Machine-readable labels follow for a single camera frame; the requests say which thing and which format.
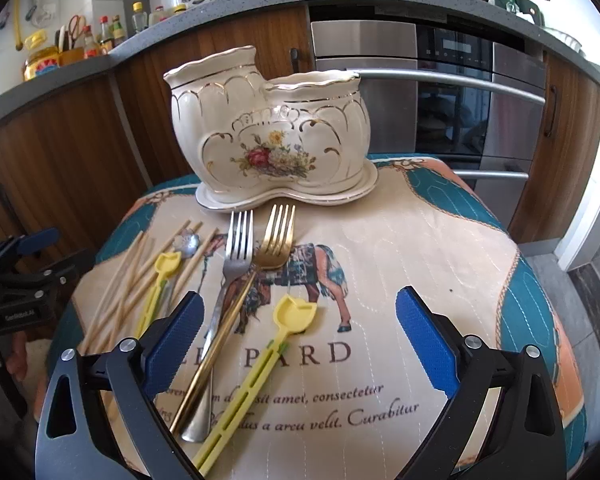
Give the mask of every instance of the horse illustration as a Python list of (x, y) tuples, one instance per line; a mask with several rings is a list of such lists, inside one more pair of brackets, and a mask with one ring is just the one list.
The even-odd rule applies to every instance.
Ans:
[[(205, 252), (203, 277), (209, 258), (225, 246), (226, 234), (216, 235)], [(233, 282), (224, 298), (223, 309), (226, 310), (234, 297), (240, 292), (246, 276)], [(304, 285), (308, 301), (316, 302), (320, 295), (335, 300), (340, 311), (338, 332), (351, 330), (351, 315), (345, 301), (347, 280), (342, 267), (338, 263), (331, 248), (320, 244), (301, 244), (293, 246), (286, 264), (278, 270), (261, 270), (251, 286), (242, 304), (240, 321), (236, 333), (244, 334), (249, 316), (256, 317), (258, 308), (271, 302), (271, 285), (292, 286)]]

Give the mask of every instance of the gray countertop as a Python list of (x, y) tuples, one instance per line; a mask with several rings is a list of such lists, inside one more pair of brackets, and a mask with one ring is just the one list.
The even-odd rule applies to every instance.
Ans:
[(204, 23), (264, 7), (298, 3), (311, 5), (326, 2), (389, 5), (405, 9), (409, 6), (417, 6), (420, 11), (425, 9), (427, 12), (438, 13), (440, 16), (450, 14), (475, 23), (497, 27), (526, 40), (544, 45), (549, 51), (576, 65), (600, 85), (600, 66), (587, 61), (542, 28), (481, 0), (215, 0), (157, 23), (129, 38), (125, 43), (112, 50), (108, 56), (75, 63), (12, 88), (0, 95), (0, 120), (18, 108), (43, 98), (46, 94), (62, 88), (62, 86), (106, 73), (135, 54)]

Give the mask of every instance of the silver spoon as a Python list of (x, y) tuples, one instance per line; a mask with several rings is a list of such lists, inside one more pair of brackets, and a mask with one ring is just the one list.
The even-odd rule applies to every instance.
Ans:
[[(182, 262), (180, 264), (180, 270), (184, 267), (184, 260), (188, 260), (198, 251), (200, 247), (200, 237), (190, 230), (185, 230), (183, 234), (177, 235), (173, 239), (173, 250), (176, 252), (180, 252)], [(163, 288), (162, 293), (160, 294), (160, 298), (158, 298), (158, 312), (164, 313), (165, 316), (170, 314), (167, 312), (170, 310), (172, 295), (173, 295), (173, 287), (175, 283), (178, 281), (178, 276), (180, 272), (177, 272), (175, 276), (172, 276), (171, 279), (167, 282), (167, 285)]]

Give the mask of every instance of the placemat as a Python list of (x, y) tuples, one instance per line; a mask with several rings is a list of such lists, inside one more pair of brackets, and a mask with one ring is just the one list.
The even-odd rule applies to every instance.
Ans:
[[(216, 365), (214, 416), (276, 333), (272, 310), (283, 294), (317, 301), (317, 319), (307, 332), (291, 336), (284, 360), (208, 477), (394, 478), (446, 402), (396, 318), (395, 295), (405, 285), (413, 285), (461, 333), (478, 335), (492, 348), (519, 351), (531, 343), (541, 348), (563, 417), (568, 468), (574, 469), (586, 428), (576, 363), (517, 245), (441, 161), (401, 156), (374, 163), (379, 183), (367, 197), (337, 207), (296, 203), (292, 256), (283, 269), (258, 276), (237, 333)], [(62, 349), (79, 343), (140, 229), (162, 242), (187, 218), (204, 222), (203, 238), (218, 227), (221, 234), (189, 283), (205, 300), (205, 325), (171, 389), (155, 402), (167, 424), (197, 367), (222, 278), (229, 217), (200, 208), (194, 198), (198, 182), (183, 177), (138, 200), (77, 287), (50, 353), (53, 365)], [(270, 204), (256, 210), (256, 240)], [(129, 335), (133, 327), (134, 322), (126, 326)], [(497, 392), (490, 392), (461, 464), (477, 455), (496, 400)], [(126, 459), (143, 470), (120, 418), (113, 427)], [(193, 457), (198, 445), (182, 445)]]

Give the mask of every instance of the fork tines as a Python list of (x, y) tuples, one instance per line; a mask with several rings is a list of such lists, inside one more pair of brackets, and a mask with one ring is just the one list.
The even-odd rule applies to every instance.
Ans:
[(251, 260), (253, 256), (253, 210), (240, 211), (237, 220), (235, 216), (235, 212), (231, 212), (231, 223), (226, 239), (226, 257), (232, 260)]
[(291, 215), (289, 215), (289, 204), (274, 205), (271, 209), (267, 230), (262, 239), (260, 250), (273, 256), (278, 256), (283, 248), (290, 248), (294, 238), (294, 218), (296, 216), (296, 206), (291, 206)]

